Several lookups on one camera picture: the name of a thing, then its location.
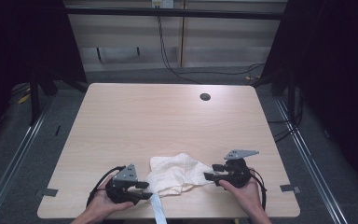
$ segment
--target round hole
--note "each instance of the round hole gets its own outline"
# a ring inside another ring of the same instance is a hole
[[[211,100],[211,95],[208,94],[208,93],[203,93],[203,94],[200,95],[200,98],[203,101],[209,101],[209,100]]]

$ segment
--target forearm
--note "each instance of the forearm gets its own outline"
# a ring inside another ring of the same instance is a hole
[[[262,207],[256,207],[252,211],[247,212],[249,218],[252,220],[252,224],[270,224],[271,221],[267,216],[267,213]]]
[[[90,210],[85,210],[80,216],[78,216],[71,224],[93,224],[102,221],[103,218],[98,217]]]

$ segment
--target cable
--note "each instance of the cable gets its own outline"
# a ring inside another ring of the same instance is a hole
[[[106,177],[108,175],[110,175],[112,172],[116,171],[116,170],[123,170],[124,168],[126,168],[125,166],[117,166],[115,168],[113,168],[112,170],[108,171],[106,174],[103,175],[103,177],[100,179],[100,181],[98,181],[98,183],[95,185],[94,189],[89,193],[89,198],[87,199],[87,203],[86,203],[86,206],[89,205],[89,203],[91,202],[91,200],[94,198],[94,195],[95,193],[98,191],[98,190],[101,190],[101,189],[98,189],[98,187],[100,187],[101,183],[106,179]]]
[[[259,177],[260,179],[258,179],[255,175],[251,175],[252,178],[255,179],[255,181],[257,181],[257,183],[260,185],[261,188],[261,206],[263,207],[263,210],[266,210],[266,203],[267,203],[267,189],[264,186],[264,180],[263,177],[261,177],[261,175],[255,170],[255,169],[249,169],[254,171]]]
[[[161,17],[158,16],[158,31],[159,31],[159,41],[160,41],[160,50],[161,50],[161,57],[162,57],[162,61],[164,62],[165,67],[170,70],[174,75],[176,75],[177,77],[187,80],[187,81],[191,81],[197,84],[202,84],[196,80],[190,79],[190,78],[186,78],[186,77],[181,77],[179,76],[175,71],[173,71],[173,69],[171,68],[171,65],[169,63],[168,60],[168,56],[167,56],[167,52],[165,51],[165,44],[164,44],[164,38],[162,35],[162,28],[161,28]]]
[[[160,41],[160,51],[161,51],[161,57],[162,57],[162,61],[164,62],[165,67],[171,71],[174,75],[176,75],[177,77],[187,80],[187,81],[191,81],[197,84],[202,84],[196,80],[190,79],[190,78],[186,78],[186,77],[181,77],[179,75],[187,75],[187,74],[217,74],[217,75],[229,75],[229,76],[236,76],[236,75],[244,75],[246,73],[250,73],[251,71],[255,70],[257,67],[265,65],[265,63],[254,63],[248,66],[246,71],[242,71],[242,72],[238,72],[238,73],[223,73],[223,72],[210,72],[210,71],[204,71],[204,72],[177,72],[174,71],[171,68],[171,65],[169,63],[168,60],[168,56],[167,56],[167,52],[165,50],[165,43],[164,43],[164,38],[163,38],[163,34],[162,34],[162,25],[161,25],[161,17],[158,16],[158,32],[159,32],[159,41]]]
[[[298,101],[298,105],[297,105],[297,116],[296,116],[296,123],[294,125],[294,128],[292,130],[289,130],[287,131],[287,133],[278,138],[278,139],[275,139],[275,143],[278,143],[280,141],[282,141],[285,137],[287,137],[289,134],[293,133],[295,130],[297,130],[297,128],[299,127],[300,123],[301,123],[301,120],[302,120],[302,116],[303,116],[303,109],[304,109],[304,95],[303,95],[303,92],[300,91],[300,94],[299,94],[299,101]],[[281,135],[283,134],[284,132],[282,133],[277,133],[273,136],[278,136],[278,135]]]
[[[285,123],[289,121],[288,119],[282,119],[282,120],[267,120],[267,123]]]

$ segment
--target white cloth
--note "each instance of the white cloth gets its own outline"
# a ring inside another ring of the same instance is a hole
[[[212,183],[203,173],[210,173],[213,169],[185,153],[175,157],[153,157],[150,168],[151,172],[145,179],[149,187],[145,191],[160,197],[181,194],[194,186]]]

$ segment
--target gray carpet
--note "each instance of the gray carpet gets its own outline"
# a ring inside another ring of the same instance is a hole
[[[252,77],[259,75],[261,69],[252,71]],[[221,73],[239,73],[246,71],[244,67],[230,68],[192,68],[175,71],[214,71]],[[179,78],[167,69],[150,69],[116,72],[88,73],[92,82],[131,82],[131,83],[185,83],[189,80]],[[247,74],[182,74],[202,84],[246,85]],[[36,211],[41,198],[35,196],[38,189],[47,187],[49,179],[60,157],[65,140],[71,130],[84,93],[73,90],[64,83],[57,82],[58,94],[52,99],[45,120],[34,140],[25,161],[0,208],[0,223],[68,223],[70,220],[45,220],[37,217]],[[270,94],[270,86],[256,89],[261,105],[268,120],[281,120],[274,97]],[[0,176],[13,157],[21,139],[28,129],[30,120],[30,102],[22,105],[16,103],[19,95],[13,96],[9,110],[0,124]],[[286,129],[284,123],[271,123],[272,134]],[[343,159],[339,146],[324,135],[324,127],[312,114],[307,104],[304,105],[301,131],[314,159],[320,166],[324,177],[337,197],[349,223],[358,223],[358,174]],[[292,185],[300,187],[296,195],[301,209],[299,217],[273,218],[273,223],[334,223],[328,213],[322,197],[313,183],[309,171],[299,155],[291,136],[277,143],[283,164]]]

